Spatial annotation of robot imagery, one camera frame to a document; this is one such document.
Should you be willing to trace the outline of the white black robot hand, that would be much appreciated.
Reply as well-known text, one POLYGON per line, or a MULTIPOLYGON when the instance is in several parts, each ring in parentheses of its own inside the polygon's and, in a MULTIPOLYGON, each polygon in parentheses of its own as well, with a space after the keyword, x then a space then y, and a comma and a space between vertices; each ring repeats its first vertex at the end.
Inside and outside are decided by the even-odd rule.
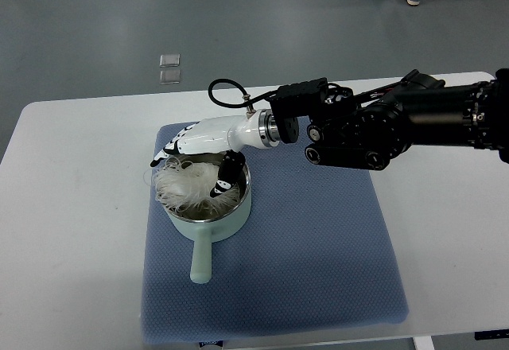
POLYGON ((224 153, 218 178, 211 197, 230 190, 236 183, 246 159, 241 153, 245 146, 258 149, 275 147, 281 135, 272 110, 262 109, 246 115, 233 115, 203 119, 179 131, 157 154, 150 165, 178 154, 224 153))

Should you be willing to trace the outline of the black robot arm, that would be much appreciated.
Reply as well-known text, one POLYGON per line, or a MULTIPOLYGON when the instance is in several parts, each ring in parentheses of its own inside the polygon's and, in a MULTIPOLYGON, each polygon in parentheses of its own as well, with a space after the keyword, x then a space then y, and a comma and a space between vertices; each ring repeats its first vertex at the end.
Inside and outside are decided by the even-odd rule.
POLYGON ((308 117, 305 156, 316 165, 383 170, 412 145, 471 146, 508 161, 505 68, 454 87, 413 70, 358 95, 320 78, 281 86, 268 100, 284 143, 297 141, 297 120, 308 117))

